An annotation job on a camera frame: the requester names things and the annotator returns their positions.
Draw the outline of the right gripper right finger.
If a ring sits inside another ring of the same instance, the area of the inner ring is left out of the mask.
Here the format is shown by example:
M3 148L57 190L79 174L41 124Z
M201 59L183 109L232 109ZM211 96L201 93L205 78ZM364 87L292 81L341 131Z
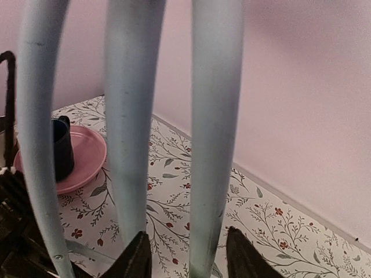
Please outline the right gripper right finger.
M226 254L229 278L283 278L242 231L233 226L228 229Z

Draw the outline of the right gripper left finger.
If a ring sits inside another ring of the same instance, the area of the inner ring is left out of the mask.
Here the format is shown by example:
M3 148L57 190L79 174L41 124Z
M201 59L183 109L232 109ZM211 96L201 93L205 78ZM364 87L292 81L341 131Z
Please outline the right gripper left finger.
M151 278L152 253L148 234L140 231L101 278Z

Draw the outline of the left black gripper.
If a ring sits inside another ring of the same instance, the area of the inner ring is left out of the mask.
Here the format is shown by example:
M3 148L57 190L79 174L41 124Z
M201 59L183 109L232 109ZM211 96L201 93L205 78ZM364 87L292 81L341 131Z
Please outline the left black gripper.
M22 173L1 168L1 277L55 277Z

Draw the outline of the white perforated music stand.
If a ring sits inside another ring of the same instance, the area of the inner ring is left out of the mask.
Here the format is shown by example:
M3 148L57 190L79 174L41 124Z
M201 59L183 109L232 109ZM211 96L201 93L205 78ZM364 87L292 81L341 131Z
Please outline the white perforated music stand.
M67 1L27 1L17 74L17 131L31 205L60 277L73 277L57 209L51 107ZM125 243L146 228L148 143L164 1L109 1L105 36L108 158ZM243 1L192 3L190 276L209 277L233 158Z

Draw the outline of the floral table mat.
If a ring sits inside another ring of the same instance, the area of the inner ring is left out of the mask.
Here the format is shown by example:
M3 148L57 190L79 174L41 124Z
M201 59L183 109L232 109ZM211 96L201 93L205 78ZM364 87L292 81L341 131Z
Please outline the floral table mat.
M154 277L187 277L190 228L190 140L152 120L147 232ZM103 166L87 186L59 197L65 237L111 258L122 239ZM286 277L369 277L370 255L232 168L223 227L240 229Z

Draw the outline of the dark blue mug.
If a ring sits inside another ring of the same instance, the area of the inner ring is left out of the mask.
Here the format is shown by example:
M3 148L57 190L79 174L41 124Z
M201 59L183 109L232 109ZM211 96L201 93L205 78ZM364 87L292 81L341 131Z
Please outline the dark blue mug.
M70 119L63 115L57 119L52 119L52 125L54 171L56 182L60 182L72 173L75 166Z

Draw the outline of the pink plate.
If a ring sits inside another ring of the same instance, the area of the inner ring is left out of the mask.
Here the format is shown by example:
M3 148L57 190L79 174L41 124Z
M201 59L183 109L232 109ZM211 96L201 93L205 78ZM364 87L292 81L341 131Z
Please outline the pink plate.
M20 132L20 149L13 166L25 174L31 195L35 195L33 189L50 190L58 195L72 192L86 185L101 170L107 155L103 137L87 127L70 126L75 166L72 173L60 182L56 182L54 171L52 121L47 129L40 130L36 139L30 138L29 146L26 146L24 135L34 136L34 129L26 128L26 131Z

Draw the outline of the white paper cup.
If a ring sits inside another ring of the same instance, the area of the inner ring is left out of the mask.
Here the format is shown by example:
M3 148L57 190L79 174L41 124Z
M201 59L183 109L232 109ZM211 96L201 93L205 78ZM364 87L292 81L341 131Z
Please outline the white paper cup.
M4 152L5 152L5 116L1 116L1 126L0 126L0 166L5 167L5 158L4 158ZM16 132L14 133L14 147L12 152L12 159L14 159L15 155L17 154L17 151L19 150Z

